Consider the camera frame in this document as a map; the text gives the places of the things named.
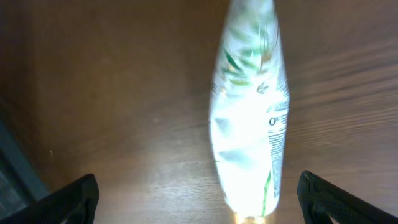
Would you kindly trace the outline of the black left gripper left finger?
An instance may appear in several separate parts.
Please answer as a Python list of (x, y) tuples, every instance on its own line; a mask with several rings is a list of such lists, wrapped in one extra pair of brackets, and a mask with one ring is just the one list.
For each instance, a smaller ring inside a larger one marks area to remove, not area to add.
[(86, 174), (37, 203), (1, 220), (1, 224), (93, 224), (100, 191)]

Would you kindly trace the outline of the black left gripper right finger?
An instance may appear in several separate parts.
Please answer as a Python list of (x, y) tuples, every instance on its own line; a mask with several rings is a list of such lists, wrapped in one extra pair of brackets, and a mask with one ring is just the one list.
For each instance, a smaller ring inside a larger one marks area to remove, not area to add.
[(297, 195), (306, 224), (397, 224), (397, 217), (307, 170), (301, 173)]

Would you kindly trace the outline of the white Pantene tube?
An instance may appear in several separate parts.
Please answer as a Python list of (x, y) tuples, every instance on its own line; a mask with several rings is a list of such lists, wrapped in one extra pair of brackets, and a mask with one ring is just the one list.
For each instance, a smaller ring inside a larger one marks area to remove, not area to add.
[(290, 95), (273, 0), (232, 1), (216, 58), (209, 134), (235, 223), (274, 223)]

